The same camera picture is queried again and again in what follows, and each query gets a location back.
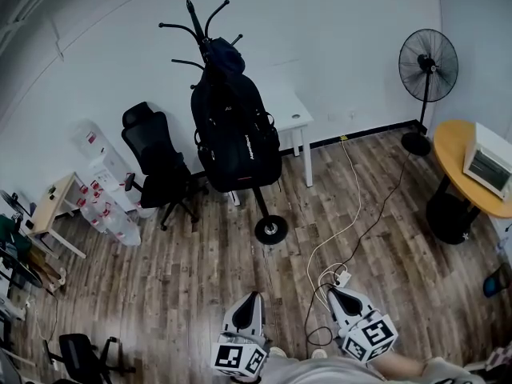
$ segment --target round wooden table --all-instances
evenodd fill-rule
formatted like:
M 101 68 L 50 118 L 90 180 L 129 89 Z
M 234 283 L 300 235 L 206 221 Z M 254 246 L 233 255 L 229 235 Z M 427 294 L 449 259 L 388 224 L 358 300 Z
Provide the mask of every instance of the round wooden table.
M 461 120 L 441 123 L 434 134 L 434 151 L 445 176 L 426 206 L 426 219 L 434 234 L 451 245 L 467 240 L 470 225 L 480 211 L 512 218 L 512 200 L 504 202 L 462 172 L 466 145 L 473 135 L 474 124 Z M 463 201 L 446 192 L 451 183 L 464 196 Z

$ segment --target black office chair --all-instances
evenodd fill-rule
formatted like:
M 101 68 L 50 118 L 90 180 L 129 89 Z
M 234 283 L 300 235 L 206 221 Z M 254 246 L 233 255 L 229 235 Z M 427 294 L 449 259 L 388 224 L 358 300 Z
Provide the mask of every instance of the black office chair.
M 93 346 L 89 338 L 84 334 L 65 334 L 58 338 L 58 344 L 61 348 L 62 356 L 51 353 L 48 350 L 48 343 L 43 341 L 47 357 L 52 360 L 63 362 L 70 377 L 81 384 L 102 384 L 103 380 L 107 384 L 112 384 L 109 372 L 117 371 L 120 375 L 124 373 L 135 373 L 134 367 L 125 368 L 122 364 L 121 347 L 119 347 L 118 366 L 110 367 L 106 364 L 109 353 L 109 346 L 112 342 L 118 342 L 114 337 L 110 337 L 103 347 L 100 358 L 94 353 L 98 348 Z M 68 380 L 59 380 L 60 383 L 69 382 Z
M 166 115 L 153 112 L 146 102 L 141 102 L 124 113 L 122 125 L 122 139 L 134 153 L 144 175 L 147 175 L 144 187 L 136 183 L 135 174 L 130 175 L 125 190 L 134 187 L 142 192 L 142 208 L 157 208 L 169 203 L 160 223 L 162 230 L 167 230 L 166 220 L 176 204 L 192 217 L 192 223 L 196 223 L 199 219 L 183 203 L 183 199 L 199 190 L 208 194 L 208 189 L 197 186 L 183 161 L 183 154 L 174 149 Z

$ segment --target chair headrest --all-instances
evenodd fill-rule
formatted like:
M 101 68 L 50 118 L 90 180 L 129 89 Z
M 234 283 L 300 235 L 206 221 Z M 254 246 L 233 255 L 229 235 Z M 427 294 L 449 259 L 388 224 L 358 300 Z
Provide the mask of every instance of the chair headrest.
M 147 105 L 147 102 L 141 102 L 136 106 L 132 106 L 127 112 L 122 115 L 122 126 L 130 128 L 131 126 L 137 125 L 142 121 L 150 118 L 153 115 L 153 111 Z

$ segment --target white microwave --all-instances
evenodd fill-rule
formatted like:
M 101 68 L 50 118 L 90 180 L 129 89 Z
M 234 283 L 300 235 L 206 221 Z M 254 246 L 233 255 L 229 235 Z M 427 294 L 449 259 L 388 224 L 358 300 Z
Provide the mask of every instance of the white microwave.
M 507 200 L 512 195 L 512 145 L 476 122 L 466 147 L 464 174 Z

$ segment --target black backpack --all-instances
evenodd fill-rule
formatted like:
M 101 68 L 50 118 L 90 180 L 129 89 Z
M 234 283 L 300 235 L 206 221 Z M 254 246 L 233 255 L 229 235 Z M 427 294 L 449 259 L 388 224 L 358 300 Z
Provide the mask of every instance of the black backpack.
M 205 75 L 191 99 L 198 156 L 219 192 L 274 183 L 281 176 L 279 137 L 256 85 L 231 74 L 212 84 Z

